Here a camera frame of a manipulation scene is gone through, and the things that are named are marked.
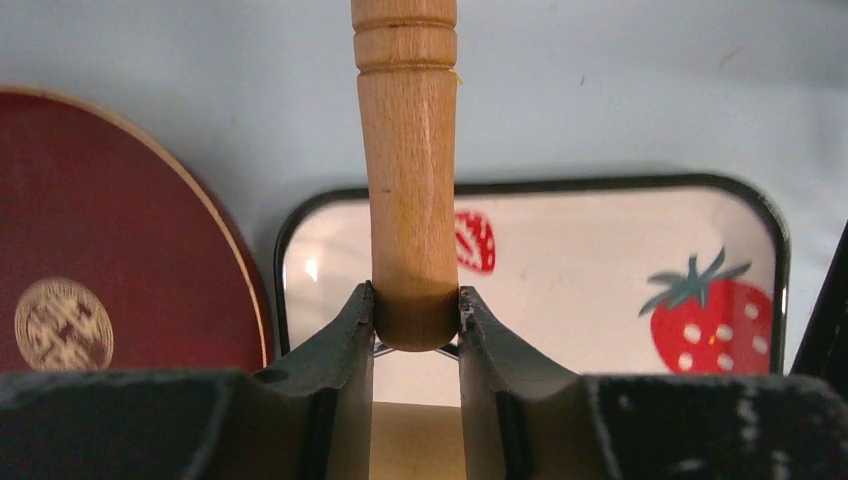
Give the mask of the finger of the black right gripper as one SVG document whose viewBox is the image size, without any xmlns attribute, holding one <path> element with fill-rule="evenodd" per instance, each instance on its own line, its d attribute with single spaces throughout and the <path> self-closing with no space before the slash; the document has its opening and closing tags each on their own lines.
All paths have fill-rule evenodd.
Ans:
<svg viewBox="0 0 848 480">
<path fill-rule="evenodd" d="M 822 376 L 847 335 L 847 225 L 836 246 L 793 361 L 793 374 Z"/>
</svg>

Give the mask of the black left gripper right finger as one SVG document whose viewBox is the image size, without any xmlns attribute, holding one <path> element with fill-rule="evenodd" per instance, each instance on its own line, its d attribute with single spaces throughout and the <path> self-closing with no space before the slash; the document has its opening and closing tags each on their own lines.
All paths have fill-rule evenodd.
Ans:
<svg viewBox="0 0 848 480">
<path fill-rule="evenodd" d="M 471 479 L 843 479 L 847 406 L 808 376 L 579 375 L 459 294 Z"/>
</svg>

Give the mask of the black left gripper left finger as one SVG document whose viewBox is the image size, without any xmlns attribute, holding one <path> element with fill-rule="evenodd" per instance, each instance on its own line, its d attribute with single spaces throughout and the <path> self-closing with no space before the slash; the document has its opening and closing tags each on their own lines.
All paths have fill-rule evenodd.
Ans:
<svg viewBox="0 0 848 480">
<path fill-rule="evenodd" d="M 233 369 L 1 377 L 5 479 L 364 479 L 374 290 L 249 375 Z"/>
</svg>

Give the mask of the white strawberry rectangular tray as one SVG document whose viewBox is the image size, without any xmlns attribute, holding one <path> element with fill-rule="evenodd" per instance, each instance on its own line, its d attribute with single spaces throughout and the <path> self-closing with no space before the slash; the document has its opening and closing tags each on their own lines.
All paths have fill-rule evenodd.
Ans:
<svg viewBox="0 0 848 480">
<path fill-rule="evenodd" d="M 456 187 L 462 285 L 577 373 L 782 373 L 789 240 L 764 194 L 655 174 Z M 301 204 L 274 253 L 293 350 L 371 277 L 367 190 Z M 376 348 L 374 400 L 458 407 L 455 344 Z"/>
</svg>

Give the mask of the wooden dough roller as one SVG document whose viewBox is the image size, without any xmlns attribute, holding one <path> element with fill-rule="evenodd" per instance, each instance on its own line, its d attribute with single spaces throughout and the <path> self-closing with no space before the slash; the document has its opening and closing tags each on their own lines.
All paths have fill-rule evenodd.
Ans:
<svg viewBox="0 0 848 480">
<path fill-rule="evenodd" d="M 374 326 L 430 352 L 459 329 L 454 226 L 458 40 L 453 1 L 355 1 L 357 89 L 370 204 Z"/>
</svg>

